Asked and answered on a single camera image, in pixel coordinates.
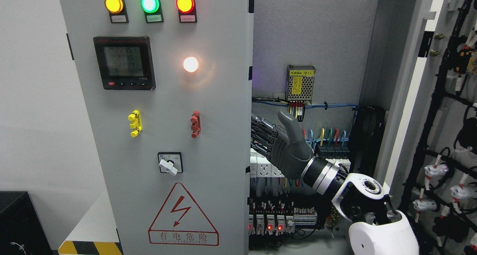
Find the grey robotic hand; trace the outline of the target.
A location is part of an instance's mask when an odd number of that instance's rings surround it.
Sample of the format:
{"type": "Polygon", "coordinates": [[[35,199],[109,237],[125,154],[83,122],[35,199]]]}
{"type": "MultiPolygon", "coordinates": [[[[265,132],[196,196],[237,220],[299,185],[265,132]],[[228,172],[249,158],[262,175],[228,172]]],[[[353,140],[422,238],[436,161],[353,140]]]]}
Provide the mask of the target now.
{"type": "Polygon", "coordinates": [[[250,147],[265,156],[285,177],[298,180],[313,156],[312,150],[295,117],[281,110],[278,118],[283,126],[252,114],[250,147]]]}

